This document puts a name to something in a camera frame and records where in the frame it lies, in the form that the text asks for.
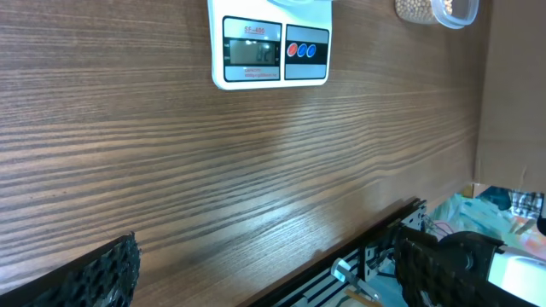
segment plastic container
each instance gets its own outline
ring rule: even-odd
[[[395,0],[394,8],[403,20],[424,25],[442,24],[461,29],[476,19],[479,0]]]

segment metal frame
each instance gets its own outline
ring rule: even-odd
[[[415,199],[391,216],[377,223],[374,227],[359,235],[340,249],[330,253],[322,260],[313,264],[308,269],[296,275],[289,281],[284,282],[275,290],[265,294],[262,298],[254,301],[251,306],[306,306],[308,304],[320,306],[331,299],[346,287],[348,283],[340,284],[329,273],[330,267],[337,258],[343,258],[351,264],[351,271],[360,279],[368,281],[377,275],[379,267],[388,260],[381,262],[377,269],[370,269],[366,260],[375,257],[383,252],[380,244],[384,240],[392,240],[396,234],[393,232],[402,223],[413,229],[421,229],[422,219],[425,216],[425,200]],[[315,291],[311,297],[305,294]]]

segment wood grain surface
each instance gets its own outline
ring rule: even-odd
[[[248,304],[440,202],[473,173],[481,5],[452,31],[336,1],[324,86],[226,92],[204,0],[0,1],[0,293],[135,231],[134,306]]]

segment red button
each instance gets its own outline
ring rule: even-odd
[[[296,43],[291,43],[290,46],[288,46],[287,55],[293,56],[298,52],[298,45]]]

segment digital kitchen scale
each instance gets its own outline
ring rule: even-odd
[[[212,80],[222,90],[321,85],[328,79],[332,2],[208,0]]]

